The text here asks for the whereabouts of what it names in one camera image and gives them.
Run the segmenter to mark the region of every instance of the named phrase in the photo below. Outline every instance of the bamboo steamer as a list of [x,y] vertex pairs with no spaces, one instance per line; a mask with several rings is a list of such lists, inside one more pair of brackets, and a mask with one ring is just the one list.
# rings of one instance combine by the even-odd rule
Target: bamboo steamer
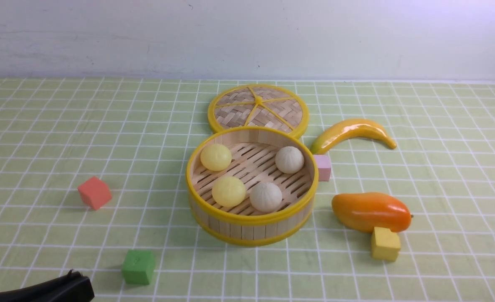
[[207,112],[214,133],[229,128],[260,126],[299,139],[307,130],[308,108],[293,92],[273,85],[238,86],[216,96]]
[[[212,143],[231,150],[232,162],[226,170],[212,172],[202,166],[200,153]],[[295,174],[283,174],[275,166],[277,151],[286,146],[297,147],[305,157],[303,168]],[[233,208],[223,208],[212,198],[213,183],[225,175],[239,178],[247,189],[246,199]],[[249,192],[260,181],[280,187],[278,210],[261,213],[251,206]],[[245,126],[223,130],[201,143],[188,161],[186,182],[192,214],[205,231],[234,245],[268,245],[289,237],[307,222],[318,186],[318,168],[309,149],[289,134]]]

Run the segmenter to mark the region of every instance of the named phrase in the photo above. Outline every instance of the red cube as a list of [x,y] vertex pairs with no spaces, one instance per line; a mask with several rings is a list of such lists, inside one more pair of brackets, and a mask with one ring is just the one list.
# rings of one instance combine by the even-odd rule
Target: red cube
[[93,210],[102,208],[103,205],[111,200],[108,185],[96,176],[81,184],[78,187],[78,192],[84,204],[90,206]]

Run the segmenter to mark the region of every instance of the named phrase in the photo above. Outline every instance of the pink cube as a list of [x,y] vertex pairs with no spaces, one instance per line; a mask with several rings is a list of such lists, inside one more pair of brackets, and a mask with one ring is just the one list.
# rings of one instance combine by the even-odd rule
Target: pink cube
[[327,155],[314,155],[318,166],[318,180],[327,182],[331,178],[331,160]]

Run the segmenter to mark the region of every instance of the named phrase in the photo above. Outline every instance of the black object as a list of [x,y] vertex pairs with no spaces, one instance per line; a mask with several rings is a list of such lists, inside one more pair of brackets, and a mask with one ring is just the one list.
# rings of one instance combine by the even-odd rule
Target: black object
[[0,292],[0,302],[90,302],[91,280],[78,271],[19,290]]

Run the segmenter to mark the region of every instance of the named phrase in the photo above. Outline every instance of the foam block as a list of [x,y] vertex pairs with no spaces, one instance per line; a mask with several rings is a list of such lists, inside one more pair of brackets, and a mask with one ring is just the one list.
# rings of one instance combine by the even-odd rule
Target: foam block
[[93,210],[102,208],[111,200],[111,192],[108,185],[96,176],[89,178],[78,187],[81,200]]
[[314,155],[314,160],[318,166],[318,180],[327,182],[331,178],[331,160],[327,155]]
[[400,237],[388,228],[374,227],[371,249],[372,258],[394,262],[400,254]]
[[149,285],[156,263],[149,250],[128,250],[122,264],[122,276],[127,284]]

